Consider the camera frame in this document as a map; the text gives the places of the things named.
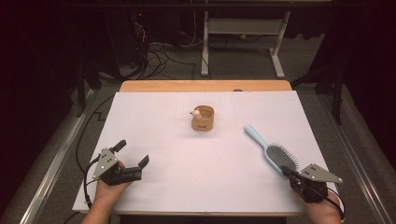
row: hairbrush bristles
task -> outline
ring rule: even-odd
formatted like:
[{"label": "hairbrush bristles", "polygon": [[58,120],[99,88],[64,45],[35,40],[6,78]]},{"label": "hairbrush bristles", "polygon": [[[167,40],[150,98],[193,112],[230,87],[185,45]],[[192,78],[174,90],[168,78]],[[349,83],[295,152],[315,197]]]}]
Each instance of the hairbrush bristles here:
[{"label": "hairbrush bristles", "polygon": [[280,144],[271,144],[265,150],[265,153],[277,167],[280,168],[281,166],[287,166],[291,170],[297,171],[298,162],[296,158]]},{"label": "hairbrush bristles", "polygon": [[280,144],[268,145],[260,134],[254,130],[254,128],[249,124],[245,127],[245,132],[253,138],[258,144],[264,149],[265,159],[281,174],[281,166],[287,166],[293,171],[297,171],[298,162],[291,153],[289,153]]}]

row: hairbrush handle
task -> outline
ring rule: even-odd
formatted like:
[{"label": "hairbrush handle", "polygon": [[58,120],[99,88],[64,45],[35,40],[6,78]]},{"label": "hairbrush handle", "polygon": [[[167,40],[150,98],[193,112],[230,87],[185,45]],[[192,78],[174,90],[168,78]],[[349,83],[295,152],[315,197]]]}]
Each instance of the hairbrush handle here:
[{"label": "hairbrush handle", "polygon": [[248,124],[245,127],[245,133],[247,133],[258,144],[260,144],[264,148],[264,150],[266,150],[269,147],[268,143],[264,141],[264,139],[260,136],[260,134],[256,132],[256,130],[254,130],[254,128],[250,124]]}]

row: robot end effector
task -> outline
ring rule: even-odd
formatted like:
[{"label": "robot end effector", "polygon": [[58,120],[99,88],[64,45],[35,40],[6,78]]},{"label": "robot end effector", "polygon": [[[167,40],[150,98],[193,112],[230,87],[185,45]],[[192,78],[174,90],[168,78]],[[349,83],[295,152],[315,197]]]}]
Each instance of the robot end effector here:
[{"label": "robot end effector", "polygon": [[125,146],[125,140],[121,140],[112,148],[102,149],[98,164],[93,173],[93,179],[101,179],[108,185],[118,185],[142,179],[142,170],[149,163],[149,155],[139,162],[136,167],[120,167],[120,161],[114,153],[119,152]]}]

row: small wooden container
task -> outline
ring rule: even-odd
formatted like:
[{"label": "small wooden container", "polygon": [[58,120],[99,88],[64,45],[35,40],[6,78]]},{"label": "small wooden container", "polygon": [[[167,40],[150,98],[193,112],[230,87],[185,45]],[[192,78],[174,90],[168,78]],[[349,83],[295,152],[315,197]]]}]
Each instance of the small wooden container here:
[{"label": "small wooden container", "polygon": [[199,132],[207,132],[212,130],[213,121],[215,120],[215,110],[208,105],[198,105],[194,108],[194,110],[197,108],[199,108],[202,117],[200,119],[192,118],[192,128]]}]

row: white paper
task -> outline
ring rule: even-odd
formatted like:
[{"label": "white paper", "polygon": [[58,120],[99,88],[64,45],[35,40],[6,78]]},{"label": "white paper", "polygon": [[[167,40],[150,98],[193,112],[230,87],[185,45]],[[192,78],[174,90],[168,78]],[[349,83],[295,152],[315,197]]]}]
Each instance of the white paper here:
[{"label": "white paper", "polygon": [[[215,109],[213,129],[191,128],[198,105]],[[245,132],[251,124],[269,144],[279,143],[300,163],[327,169],[295,91],[119,92],[94,156],[126,140],[116,157],[126,167],[146,155],[143,178],[123,194],[115,211],[148,213],[301,213],[285,180]],[[89,171],[92,178],[94,166]],[[88,186],[91,198],[95,184]],[[87,211],[83,191],[73,207]]]}]

